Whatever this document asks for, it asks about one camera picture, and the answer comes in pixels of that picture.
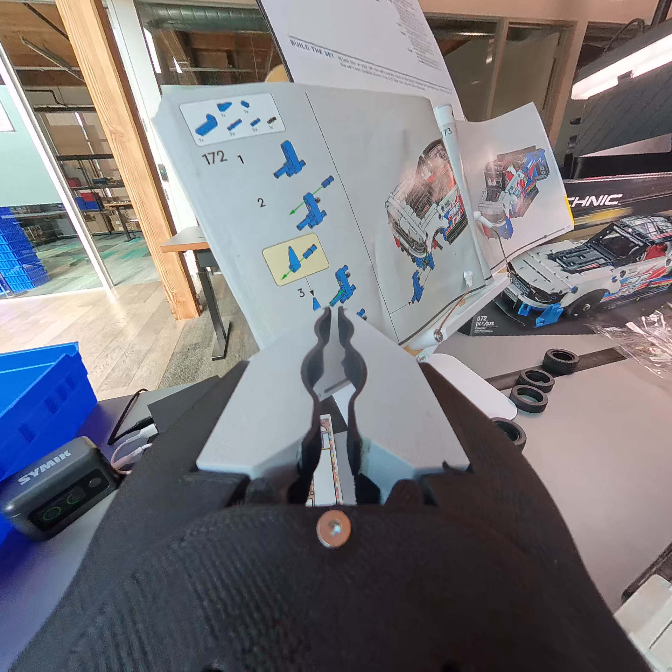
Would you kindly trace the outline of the black toy tyre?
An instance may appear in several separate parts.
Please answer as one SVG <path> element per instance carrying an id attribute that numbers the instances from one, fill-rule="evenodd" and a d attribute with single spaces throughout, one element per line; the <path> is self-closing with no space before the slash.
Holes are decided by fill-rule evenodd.
<path id="1" fill-rule="evenodd" d="M 542 368 L 553 376 L 566 376 L 575 373 L 580 364 L 580 356 L 572 351 L 551 348 L 544 354 Z"/>
<path id="2" fill-rule="evenodd" d="M 527 443 L 526 433 L 524 429 L 520 425 L 518 425 L 514 420 L 502 417 L 495 417 L 492 418 L 491 421 L 502 432 L 504 432 L 504 434 L 508 437 L 508 439 L 520 452 L 522 452 L 525 449 L 525 445 Z"/>
<path id="3" fill-rule="evenodd" d="M 519 410 L 531 414 L 544 412 L 548 405 L 548 395 L 527 384 L 518 384 L 511 388 L 509 399 Z"/>
<path id="4" fill-rule="evenodd" d="M 548 394 L 555 385 L 555 377 L 540 367 L 528 367 L 518 375 L 516 385 L 535 388 L 544 394 Z"/>

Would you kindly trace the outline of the white book stand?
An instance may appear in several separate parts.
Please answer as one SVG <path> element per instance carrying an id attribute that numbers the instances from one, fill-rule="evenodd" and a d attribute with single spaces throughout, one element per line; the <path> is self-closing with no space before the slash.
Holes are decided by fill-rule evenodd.
<path id="1" fill-rule="evenodd" d="M 472 316 L 478 313 L 487 303 L 487 300 L 494 296 L 495 290 L 500 290 L 507 285 L 507 280 L 500 276 L 497 282 L 477 284 L 474 290 L 472 285 L 467 286 L 464 278 L 471 278 L 470 270 L 465 270 L 464 273 L 458 273 L 458 280 L 464 284 L 463 287 L 458 288 L 459 296 L 446 305 L 446 309 L 440 311 L 436 319 L 430 321 L 430 326 L 434 327 L 444 317 L 448 318 L 445 330 L 453 333 L 453 327 L 468 315 Z M 451 313 L 452 309 L 457 309 L 458 304 L 466 300 L 464 309 L 458 311 L 458 315 Z M 378 408 L 383 406 L 387 408 L 385 413 L 392 417 L 391 422 L 401 423 L 399 427 L 406 427 L 402 429 L 401 433 L 406 438 L 417 436 L 424 436 L 424 438 L 438 438 L 443 433 L 447 432 L 452 435 L 452 430 L 449 428 L 449 421 L 441 419 L 442 411 L 439 404 L 439 392 L 432 392 L 429 382 L 425 380 L 424 374 L 438 374 L 439 387 L 445 383 L 449 383 L 446 390 L 448 394 L 457 393 L 457 396 L 467 399 L 471 404 L 477 407 L 480 412 L 492 419 L 495 417 L 502 417 L 514 420 L 517 416 L 518 409 L 514 403 L 503 395 L 500 391 L 495 389 L 489 382 L 481 378 L 478 374 L 473 372 L 469 367 L 464 365 L 455 357 L 447 356 L 445 354 L 434 354 L 429 358 L 429 366 L 420 367 L 416 358 L 412 357 L 406 351 L 391 345 L 391 352 L 389 353 L 390 363 L 381 364 L 378 366 L 384 382 L 376 384 L 374 390 L 373 374 L 368 374 L 369 381 L 366 384 L 362 383 L 362 390 L 356 394 L 353 392 L 349 402 L 349 426 L 354 427 L 355 415 L 357 414 L 357 422 L 361 420 L 363 429 L 374 428 L 374 421 L 365 421 L 364 414 L 373 412 L 374 406 Z"/>

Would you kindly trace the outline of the blue plastic crate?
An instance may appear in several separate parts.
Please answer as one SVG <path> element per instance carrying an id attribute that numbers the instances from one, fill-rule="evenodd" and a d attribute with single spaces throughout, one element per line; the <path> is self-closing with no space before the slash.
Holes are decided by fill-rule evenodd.
<path id="1" fill-rule="evenodd" d="M 1 354 L 1 483 L 76 438 L 96 405 L 77 342 Z"/>

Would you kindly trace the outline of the crumpled clear plastic bag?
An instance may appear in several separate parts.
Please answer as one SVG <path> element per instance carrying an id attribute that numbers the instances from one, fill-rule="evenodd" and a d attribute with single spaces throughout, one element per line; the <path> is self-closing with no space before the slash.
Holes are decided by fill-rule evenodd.
<path id="1" fill-rule="evenodd" d="M 586 325 L 626 357 L 671 381 L 671 302 L 656 308 L 605 310 L 593 315 Z"/>

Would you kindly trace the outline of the printed white paper sheet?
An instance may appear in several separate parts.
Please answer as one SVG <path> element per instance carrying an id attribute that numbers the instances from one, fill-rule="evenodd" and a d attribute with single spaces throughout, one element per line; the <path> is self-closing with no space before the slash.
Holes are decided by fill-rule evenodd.
<path id="1" fill-rule="evenodd" d="M 464 112 L 418 1 L 258 1 L 291 82 L 424 96 Z"/>

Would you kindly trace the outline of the black box device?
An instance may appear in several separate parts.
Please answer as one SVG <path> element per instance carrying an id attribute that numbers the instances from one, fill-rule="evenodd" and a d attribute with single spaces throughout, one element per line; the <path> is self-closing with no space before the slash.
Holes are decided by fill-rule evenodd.
<path id="1" fill-rule="evenodd" d="M 204 403 L 203 400 L 206 403 L 215 400 L 222 413 L 245 371 L 242 365 L 236 366 L 223 377 L 211 376 L 148 403 L 148 412 L 156 432 L 162 434 L 169 431 L 185 413 Z"/>

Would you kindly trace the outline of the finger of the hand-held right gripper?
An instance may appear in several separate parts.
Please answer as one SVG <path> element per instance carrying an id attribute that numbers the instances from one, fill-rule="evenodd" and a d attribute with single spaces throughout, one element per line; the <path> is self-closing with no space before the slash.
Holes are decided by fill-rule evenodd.
<path id="1" fill-rule="evenodd" d="M 651 575 L 614 616 L 641 654 L 671 654 L 671 583 L 668 580 Z"/>

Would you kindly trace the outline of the grey recorder device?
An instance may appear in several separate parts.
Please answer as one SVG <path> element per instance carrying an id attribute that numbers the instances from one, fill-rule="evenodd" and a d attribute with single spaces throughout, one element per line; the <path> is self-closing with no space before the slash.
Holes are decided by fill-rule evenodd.
<path id="1" fill-rule="evenodd" d="M 88 437 L 72 439 L 1 483 L 1 515 L 33 541 L 62 532 L 122 480 Z"/>

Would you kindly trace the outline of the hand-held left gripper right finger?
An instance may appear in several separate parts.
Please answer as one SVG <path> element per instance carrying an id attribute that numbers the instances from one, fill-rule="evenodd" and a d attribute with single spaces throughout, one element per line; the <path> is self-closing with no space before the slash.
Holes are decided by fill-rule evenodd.
<path id="1" fill-rule="evenodd" d="M 399 481 L 470 467 L 416 358 L 358 315 L 338 309 L 348 401 L 347 449 L 358 505 L 385 503 Z"/>

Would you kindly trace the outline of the stack of blue crates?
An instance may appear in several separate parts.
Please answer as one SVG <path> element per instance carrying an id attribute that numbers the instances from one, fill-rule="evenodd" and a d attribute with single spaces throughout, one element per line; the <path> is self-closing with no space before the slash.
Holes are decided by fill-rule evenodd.
<path id="1" fill-rule="evenodd" d="M 48 273 L 11 209 L 1 207 L 1 298 L 34 290 L 50 281 Z"/>

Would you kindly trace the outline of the brick set instruction booklet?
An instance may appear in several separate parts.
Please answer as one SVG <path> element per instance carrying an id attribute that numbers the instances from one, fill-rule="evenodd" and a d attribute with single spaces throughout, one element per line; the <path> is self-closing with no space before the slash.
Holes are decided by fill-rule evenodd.
<path id="1" fill-rule="evenodd" d="M 175 87 L 153 124 L 260 348 L 340 307 L 435 348 L 574 225 L 533 104 L 440 122 L 420 96 Z"/>

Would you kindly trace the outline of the black lamp panel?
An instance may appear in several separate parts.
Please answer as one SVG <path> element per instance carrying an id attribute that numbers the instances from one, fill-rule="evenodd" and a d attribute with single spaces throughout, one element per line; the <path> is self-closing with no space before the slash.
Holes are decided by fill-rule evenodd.
<path id="1" fill-rule="evenodd" d="M 569 179 L 671 170 L 671 63 L 568 98 L 554 153 Z"/>

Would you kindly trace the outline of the black toy set box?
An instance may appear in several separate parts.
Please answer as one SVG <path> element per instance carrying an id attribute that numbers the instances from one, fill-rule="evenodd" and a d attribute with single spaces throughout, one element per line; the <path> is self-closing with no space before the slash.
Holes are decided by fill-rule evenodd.
<path id="1" fill-rule="evenodd" d="M 565 182 L 575 226 L 511 260 L 510 285 L 460 332 L 581 334 L 600 310 L 671 298 L 671 173 Z"/>

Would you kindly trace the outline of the wooden post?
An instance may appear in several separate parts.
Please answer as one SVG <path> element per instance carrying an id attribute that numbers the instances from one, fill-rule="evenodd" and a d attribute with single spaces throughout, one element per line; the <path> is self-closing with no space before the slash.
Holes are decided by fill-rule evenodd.
<path id="1" fill-rule="evenodd" d="M 162 245 L 176 233 L 145 128 L 101 1 L 56 1 L 89 95 L 99 116 L 173 317 L 201 315 L 181 253 Z"/>

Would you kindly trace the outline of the dark standing desk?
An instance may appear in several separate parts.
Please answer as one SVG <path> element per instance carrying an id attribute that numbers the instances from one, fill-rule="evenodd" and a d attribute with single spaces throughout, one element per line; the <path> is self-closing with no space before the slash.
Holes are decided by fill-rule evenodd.
<path id="1" fill-rule="evenodd" d="M 204 297 L 206 298 L 208 311 L 216 336 L 216 341 L 212 350 L 212 360 L 218 361 L 225 359 L 229 350 L 232 324 L 229 319 L 223 319 L 218 306 L 212 284 L 212 275 L 214 270 L 219 268 L 219 265 L 202 229 L 199 226 L 188 227 L 162 244 L 161 249 L 164 253 L 185 253 L 186 251 L 194 253 L 197 275 L 201 282 Z"/>

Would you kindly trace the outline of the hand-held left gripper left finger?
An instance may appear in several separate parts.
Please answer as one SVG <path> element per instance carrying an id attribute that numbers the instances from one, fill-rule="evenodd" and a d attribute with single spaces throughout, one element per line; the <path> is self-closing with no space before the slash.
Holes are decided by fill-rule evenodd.
<path id="1" fill-rule="evenodd" d="M 249 361 L 196 460 L 201 472 L 265 479 L 305 505 L 321 459 L 320 398 L 332 309 Z"/>

